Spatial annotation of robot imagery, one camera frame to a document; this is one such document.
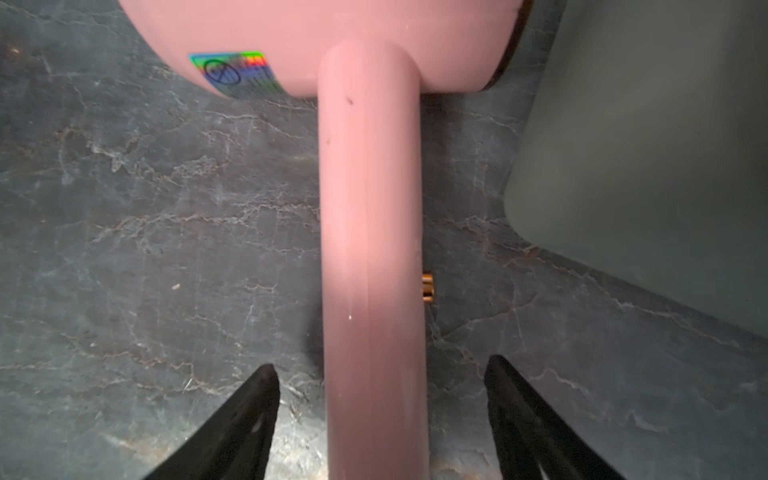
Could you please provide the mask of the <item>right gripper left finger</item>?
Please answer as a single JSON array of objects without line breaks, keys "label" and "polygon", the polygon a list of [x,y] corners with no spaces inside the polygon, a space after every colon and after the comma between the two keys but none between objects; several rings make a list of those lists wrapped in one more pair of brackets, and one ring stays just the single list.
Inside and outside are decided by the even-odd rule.
[{"label": "right gripper left finger", "polygon": [[149,479],[265,478],[280,401],[271,364],[260,366]]}]

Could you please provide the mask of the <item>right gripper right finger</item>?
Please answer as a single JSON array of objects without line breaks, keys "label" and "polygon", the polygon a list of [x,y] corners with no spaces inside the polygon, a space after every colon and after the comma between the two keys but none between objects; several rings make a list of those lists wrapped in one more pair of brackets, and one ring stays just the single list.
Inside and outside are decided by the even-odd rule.
[{"label": "right gripper right finger", "polygon": [[484,385],[489,423],[504,480],[623,478],[506,358],[489,357]]}]

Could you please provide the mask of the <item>pink hair dryer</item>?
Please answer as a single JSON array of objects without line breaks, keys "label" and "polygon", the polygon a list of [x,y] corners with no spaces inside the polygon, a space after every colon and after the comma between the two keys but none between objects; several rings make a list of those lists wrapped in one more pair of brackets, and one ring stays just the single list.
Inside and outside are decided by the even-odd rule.
[{"label": "pink hair dryer", "polygon": [[484,89],[518,1],[126,1],[155,53],[238,100],[318,101],[333,479],[429,475],[420,97]]}]

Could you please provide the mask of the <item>green clear-lid storage box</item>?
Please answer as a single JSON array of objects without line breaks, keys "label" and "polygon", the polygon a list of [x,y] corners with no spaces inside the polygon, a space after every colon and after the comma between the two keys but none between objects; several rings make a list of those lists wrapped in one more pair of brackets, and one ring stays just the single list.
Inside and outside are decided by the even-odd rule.
[{"label": "green clear-lid storage box", "polygon": [[767,5],[571,1],[505,190],[525,240],[767,332]]}]

